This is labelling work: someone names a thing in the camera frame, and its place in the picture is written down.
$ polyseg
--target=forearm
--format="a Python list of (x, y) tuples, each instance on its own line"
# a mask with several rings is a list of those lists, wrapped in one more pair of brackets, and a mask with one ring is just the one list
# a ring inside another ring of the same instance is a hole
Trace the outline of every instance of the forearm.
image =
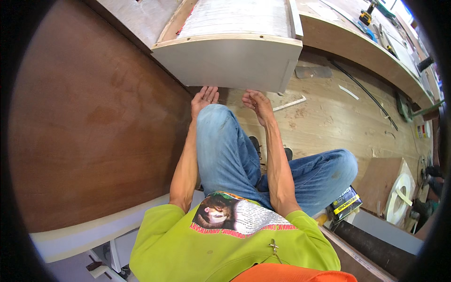
[(277, 122), (275, 120), (267, 122), (265, 131), (270, 201), (275, 211), (285, 217), (301, 208), (296, 201), (295, 183)]
[(197, 176), (196, 119), (194, 119), (189, 126), (185, 146), (172, 177), (169, 203), (181, 207), (187, 213), (193, 200)]

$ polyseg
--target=hand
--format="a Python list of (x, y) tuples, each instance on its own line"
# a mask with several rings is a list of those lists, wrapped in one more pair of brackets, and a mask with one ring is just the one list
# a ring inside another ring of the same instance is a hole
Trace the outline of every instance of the hand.
[(266, 126), (269, 122), (275, 120), (271, 101), (260, 91), (246, 89), (242, 101), (246, 107), (255, 111), (262, 126)]
[(191, 101), (191, 117), (193, 120), (197, 119), (201, 109), (205, 108), (210, 104), (216, 104), (219, 99), (218, 87), (208, 87), (204, 86), (197, 93)]

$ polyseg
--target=knee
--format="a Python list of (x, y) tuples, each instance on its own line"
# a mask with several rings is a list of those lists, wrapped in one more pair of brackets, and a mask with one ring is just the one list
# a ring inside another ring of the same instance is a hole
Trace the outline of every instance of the knee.
[(354, 178), (357, 176), (358, 171), (357, 159), (355, 158), (354, 154), (346, 149), (338, 149), (336, 153), (338, 165), (342, 168), (342, 171), (345, 172), (345, 174), (349, 178), (352, 178), (352, 180), (354, 180)]
[(211, 104), (199, 112), (197, 126), (216, 128), (223, 125), (230, 115), (231, 111), (226, 106)]

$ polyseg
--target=printed graphic on shirt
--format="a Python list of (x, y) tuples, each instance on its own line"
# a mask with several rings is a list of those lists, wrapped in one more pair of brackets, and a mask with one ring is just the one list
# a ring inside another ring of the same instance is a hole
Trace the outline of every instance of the printed graphic on shirt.
[(226, 193), (209, 194), (199, 205), (191, 229), (204, 234), (228, 234), (246, 238), (259, 230), (297, 229), (279, 214)]

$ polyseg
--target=brown laminate panel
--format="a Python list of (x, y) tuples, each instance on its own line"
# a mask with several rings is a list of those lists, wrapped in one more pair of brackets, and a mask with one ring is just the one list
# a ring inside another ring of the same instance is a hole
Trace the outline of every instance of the brown laminate panel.
[(14, 192), (29, 232), (168, 193), (190, 98), (85, 4), (57, 1), (24, 55), (9, 116)]

